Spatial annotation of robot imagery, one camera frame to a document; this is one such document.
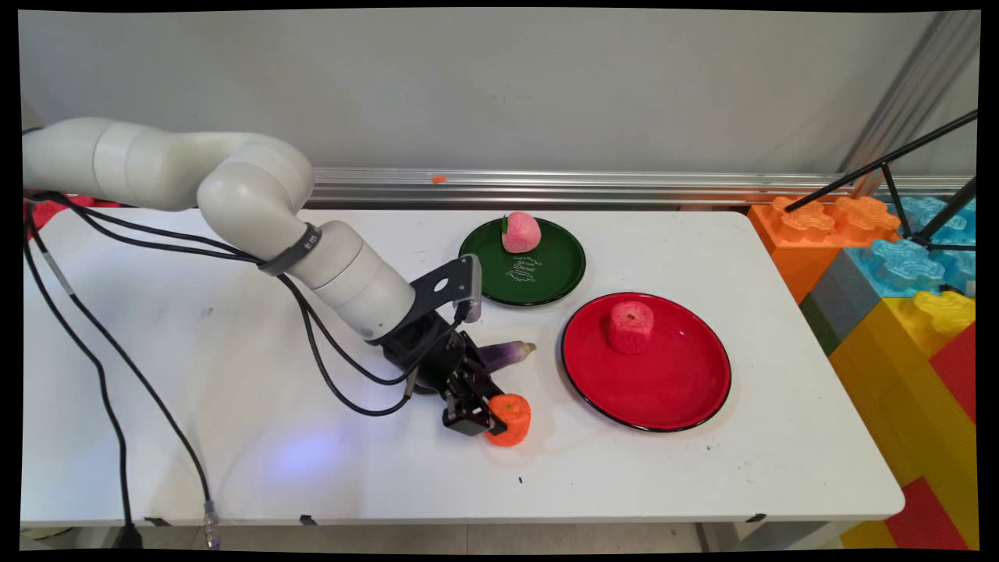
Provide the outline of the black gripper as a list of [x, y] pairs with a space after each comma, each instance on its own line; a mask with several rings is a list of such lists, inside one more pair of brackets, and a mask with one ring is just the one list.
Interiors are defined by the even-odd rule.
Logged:
[[[465, 436], [500, 436], [509, 427], [492, 413], [489, 401], [504, 392], [486, 372], [478, 346], [457, 330], [463, 323], [428, 313], [381, 338], [382, 354], [414, 380], [416, 393], [443, 396], [443, 427]], [[454, 387], [466, 374], [468, 386]]]

